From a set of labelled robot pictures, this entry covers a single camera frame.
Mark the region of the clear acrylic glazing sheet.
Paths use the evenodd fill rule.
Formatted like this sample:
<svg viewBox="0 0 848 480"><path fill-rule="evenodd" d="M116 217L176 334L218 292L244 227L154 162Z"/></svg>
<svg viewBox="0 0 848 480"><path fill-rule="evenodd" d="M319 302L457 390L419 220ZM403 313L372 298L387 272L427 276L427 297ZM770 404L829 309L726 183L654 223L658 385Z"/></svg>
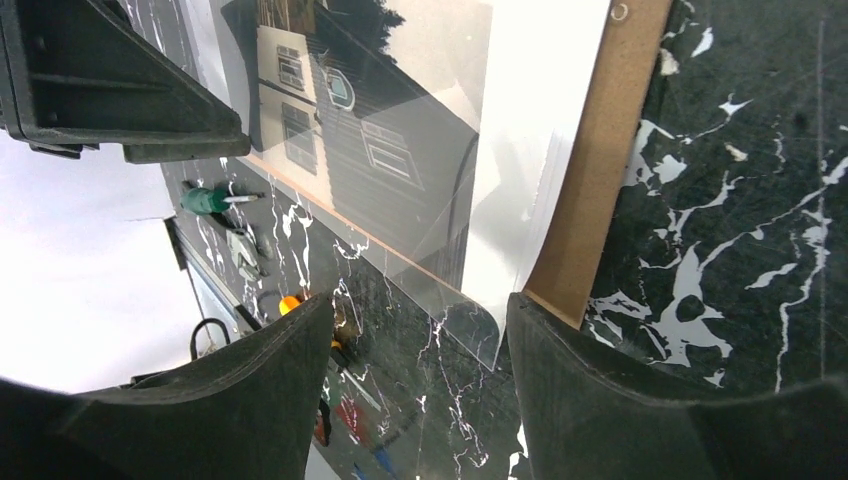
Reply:
<svg viewBox="0 0 848 480"><path fill-rule="evenodd" d="M483 147L491 1L181 1L201 84L242 159L337 233L483 366L506 336L502 191Z"/></svg>

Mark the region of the house photo white border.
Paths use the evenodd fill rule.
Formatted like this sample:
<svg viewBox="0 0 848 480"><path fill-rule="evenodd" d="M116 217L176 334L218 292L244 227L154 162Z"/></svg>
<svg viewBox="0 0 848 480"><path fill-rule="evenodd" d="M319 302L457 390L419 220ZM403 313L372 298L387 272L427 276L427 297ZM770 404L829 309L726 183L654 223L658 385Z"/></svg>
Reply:
<svg viewBox="0 0 848 480"><path fill-rule="evenodd" d="M429 315L501 328L540 257L606 1L186 1L241 162Z"/></svg>

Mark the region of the orange handled screwdriver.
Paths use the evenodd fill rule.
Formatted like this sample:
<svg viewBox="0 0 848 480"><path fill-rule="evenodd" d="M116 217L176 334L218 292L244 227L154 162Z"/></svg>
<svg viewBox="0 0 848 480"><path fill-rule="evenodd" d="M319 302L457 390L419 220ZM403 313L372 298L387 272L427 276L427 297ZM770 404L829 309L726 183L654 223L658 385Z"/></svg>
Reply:
<svg viewBox="0 0 848 480"><path fill-rule="evenodd" d="M307 302L301 297L283 296L278 302L282 320L291 323L300 332L306 333L307 345L316 350L316 361L325 361L330 374L350 384L370 407L381 412L381 402L365 387L364 380L354 372L357 364L352 342L355 331L339 322L339 317L326 298Z"/></svg>

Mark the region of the brown fibreboard backing board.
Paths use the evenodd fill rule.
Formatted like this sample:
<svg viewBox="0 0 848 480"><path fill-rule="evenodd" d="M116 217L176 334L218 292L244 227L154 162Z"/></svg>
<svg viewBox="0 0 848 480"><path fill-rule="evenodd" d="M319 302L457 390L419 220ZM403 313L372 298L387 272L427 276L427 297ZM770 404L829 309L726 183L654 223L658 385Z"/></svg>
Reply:
<svg viewBox="0 0 848 480"><path fill-rule="evenodd" d="M667 1L606 2L609 18L551 224L517 292L572 325L587 308L671 9Z"/></svg>

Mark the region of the green handled screwdriver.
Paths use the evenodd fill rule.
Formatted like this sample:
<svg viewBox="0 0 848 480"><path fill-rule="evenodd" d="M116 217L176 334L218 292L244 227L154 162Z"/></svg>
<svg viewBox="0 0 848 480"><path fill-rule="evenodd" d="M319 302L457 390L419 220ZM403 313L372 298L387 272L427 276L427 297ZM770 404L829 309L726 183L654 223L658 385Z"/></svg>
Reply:
<svg viewBox="0 0 848 480"><path fill-rule="evenodd" d="M195 215L211 215L223 213L233 205L254 202L262 197L262 194L233 195L221 189L194 187L181 195L179 205L183 210Z"/></svg>

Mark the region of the small silver wrench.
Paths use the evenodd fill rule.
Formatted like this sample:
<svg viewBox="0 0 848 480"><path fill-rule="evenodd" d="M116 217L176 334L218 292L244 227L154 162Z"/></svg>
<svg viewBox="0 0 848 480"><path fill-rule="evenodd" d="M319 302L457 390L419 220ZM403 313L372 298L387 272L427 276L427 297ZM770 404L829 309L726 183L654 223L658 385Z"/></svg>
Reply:
<svg viewBox="0 0 848 480"><path fill-rule="evenodd" d="M249 282L259 282L267 275L260 265L260 253L245 230L226 229L225 239L240 276Z"/></svg>

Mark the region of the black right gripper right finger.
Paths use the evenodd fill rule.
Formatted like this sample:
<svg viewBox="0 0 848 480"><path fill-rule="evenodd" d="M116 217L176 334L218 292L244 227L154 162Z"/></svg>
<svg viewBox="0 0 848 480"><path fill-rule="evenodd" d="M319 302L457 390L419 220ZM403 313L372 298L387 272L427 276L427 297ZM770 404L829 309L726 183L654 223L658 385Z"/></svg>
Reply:
<svg viewBox="0 0 848 480"><path fill-rule="evenodd" d="M730 395L663 373L528 297L506 335L537 479L843 479L847 379Z"/></svg>

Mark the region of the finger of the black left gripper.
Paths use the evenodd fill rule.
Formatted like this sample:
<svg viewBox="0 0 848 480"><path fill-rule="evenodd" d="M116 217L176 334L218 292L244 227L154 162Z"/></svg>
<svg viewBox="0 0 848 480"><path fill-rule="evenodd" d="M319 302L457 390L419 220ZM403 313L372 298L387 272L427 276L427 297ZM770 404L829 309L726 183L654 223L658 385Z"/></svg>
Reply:
<svg viewBox="0 0 848 480"><path fill-rule="evenodd" d="M131 164L251 150L239 115L137 34L117 1L2 2L1 128L69 159L103 144Z"/></svg>

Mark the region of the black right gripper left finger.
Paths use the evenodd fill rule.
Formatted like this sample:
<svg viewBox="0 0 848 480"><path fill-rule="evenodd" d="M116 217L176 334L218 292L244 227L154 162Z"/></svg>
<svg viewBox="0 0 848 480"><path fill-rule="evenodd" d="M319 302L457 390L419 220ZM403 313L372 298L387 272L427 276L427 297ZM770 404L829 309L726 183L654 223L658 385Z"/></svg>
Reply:
<svg viewBox="0 0 848 480"><path fill-rule="evenodd" d="M325 361L278 320L129 388L3 381L5 479L300 479Z"/></svg>

